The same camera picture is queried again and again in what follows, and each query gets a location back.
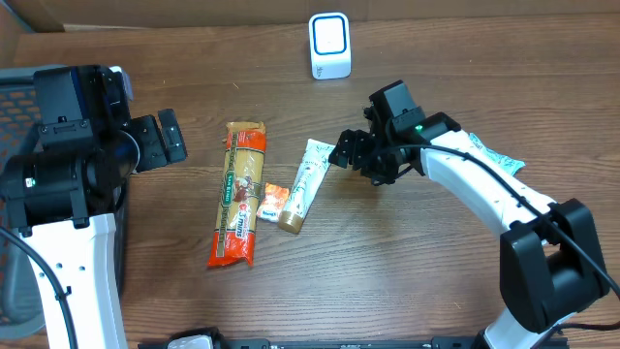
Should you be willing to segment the white cream tube gold cap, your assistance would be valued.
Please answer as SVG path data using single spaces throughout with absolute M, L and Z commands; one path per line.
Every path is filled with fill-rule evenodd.
M 333 144 L 308 140 L 290 196 L 280 214 L 278 221 L 280 229 L 293 234 L 300 232 L 330 167 L 328 157 L 334 148 Z

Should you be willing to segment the small orange snack packet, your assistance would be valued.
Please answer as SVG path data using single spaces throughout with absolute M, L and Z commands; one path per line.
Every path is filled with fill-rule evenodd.
M 257 216 L 262 220 L 277 223 L 289 196 L 290 190 L 288 188 L 267 182 L 264 186 L 263 200 L 258 207 Z

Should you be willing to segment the orange spaghetti pack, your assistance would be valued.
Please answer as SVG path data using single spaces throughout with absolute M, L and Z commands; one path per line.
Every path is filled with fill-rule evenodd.
M 207 265 L 253 264 L 257 210 L 263 192 L 266 128 L 261 122 L 229 122 L 220 198 Z

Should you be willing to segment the teal wet wipes pack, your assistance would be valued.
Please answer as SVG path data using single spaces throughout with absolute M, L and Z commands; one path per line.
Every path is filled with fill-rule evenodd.
M 469 139 L 472 144 L 482 152 L 488 159 L 496 163 L 503 171 L 509 175 L 515 176 L 526 164 L 517 159 L 513 159 L 510 156 L 496 152 L 495 150 L 487 147 L 481 139 L 474 133 L 469 134 Z

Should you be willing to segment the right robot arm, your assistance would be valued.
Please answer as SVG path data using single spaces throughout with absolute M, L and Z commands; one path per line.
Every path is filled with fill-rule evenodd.
M 485 156 L 455 120 L 426 115 L 398 80 L 373 93 L 363 111 L 369 129 L 346 130 L 329 162 L 352 168 L 375 186 L 410 171 L 441 184 L 497 237 L 505 310 L 467 348 L 562 347 L 567 329 L 609 332 L 617 323 L 575 324 L 571 317 L 608 293 L 609 275 L 590 209 L 558 203 Z

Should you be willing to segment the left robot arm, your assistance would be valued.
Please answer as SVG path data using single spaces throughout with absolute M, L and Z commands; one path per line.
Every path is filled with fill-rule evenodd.
M 5 69 L 1 89 L 38 115 L 6 163 L 2 235 L 29 258 L 52 348 L 124 348 L 119 213 L 131 175 L 184 161 L 171 109 L 132 117 L 119 67 Z

